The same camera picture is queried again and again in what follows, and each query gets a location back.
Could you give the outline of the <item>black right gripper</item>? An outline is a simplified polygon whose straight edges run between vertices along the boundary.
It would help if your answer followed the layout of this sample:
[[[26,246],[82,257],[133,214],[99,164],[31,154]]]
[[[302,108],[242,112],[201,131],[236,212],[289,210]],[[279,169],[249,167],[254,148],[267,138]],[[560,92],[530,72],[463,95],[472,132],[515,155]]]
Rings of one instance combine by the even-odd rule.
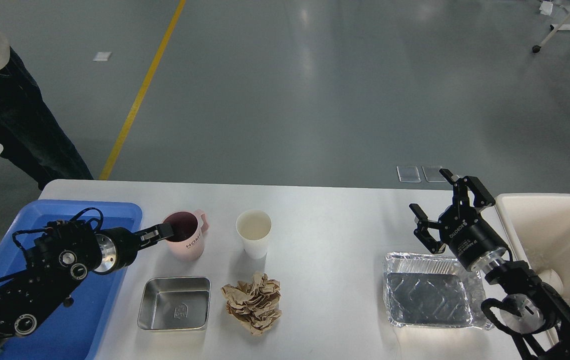
[[[448,248],[460,264],[469,272],[488,273],[506,262],[506,242],[481,216],[481,212],[494,207],[496,200],[478,177],[459,177],[447,168],[439,173],[452,185],[452,204],[431,221],[417,203],[410,204],[417,228],[414,235],[433,255],[440,255]],[[440,240],[430,229],[439,230]]]

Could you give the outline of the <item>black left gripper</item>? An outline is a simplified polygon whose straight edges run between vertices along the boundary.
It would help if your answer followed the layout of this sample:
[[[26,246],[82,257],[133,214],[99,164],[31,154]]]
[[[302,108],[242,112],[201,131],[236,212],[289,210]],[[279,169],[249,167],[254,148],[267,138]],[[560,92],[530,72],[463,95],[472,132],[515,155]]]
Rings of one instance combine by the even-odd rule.
[[[95,235],[100,250],[100,263],[93,272],[108,275],[131,265],[139,248],[150,248],[174,235],[169,223],[160,223],[139,230],[138,234],[123,227],[105,229]]]

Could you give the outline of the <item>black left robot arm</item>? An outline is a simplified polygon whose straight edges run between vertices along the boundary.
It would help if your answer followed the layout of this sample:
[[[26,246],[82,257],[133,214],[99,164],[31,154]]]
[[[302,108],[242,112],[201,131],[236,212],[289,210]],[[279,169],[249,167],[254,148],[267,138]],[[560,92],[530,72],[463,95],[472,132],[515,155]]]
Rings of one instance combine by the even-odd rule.
[[[11,235],[26,268],[0,277],[0,347],[34,333],[59,306],[71,306],[72,292],[90,272],[109,275],[125,268],[139,251],[174,233],[167,223],[136,232],[103,228],[102,213],[83,219],[86,212]]]

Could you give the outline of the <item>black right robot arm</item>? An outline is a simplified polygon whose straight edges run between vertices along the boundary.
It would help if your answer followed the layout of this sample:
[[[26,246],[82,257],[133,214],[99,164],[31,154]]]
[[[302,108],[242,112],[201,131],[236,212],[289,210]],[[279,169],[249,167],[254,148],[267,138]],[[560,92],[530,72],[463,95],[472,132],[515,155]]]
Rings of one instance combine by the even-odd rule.
[[[481,212],[495,198],[478,177],[459,177],[449,169],[439,173],[452,186],[452,204],[431,221],[417,203],[414,235],[434,255],[449,249],[470,272],[482,272],[506,296],[481,303],[485,317],[509,335],[523,360],[570,360],[570,305],[543,281],[525,260],[504,259],[508,244]]]

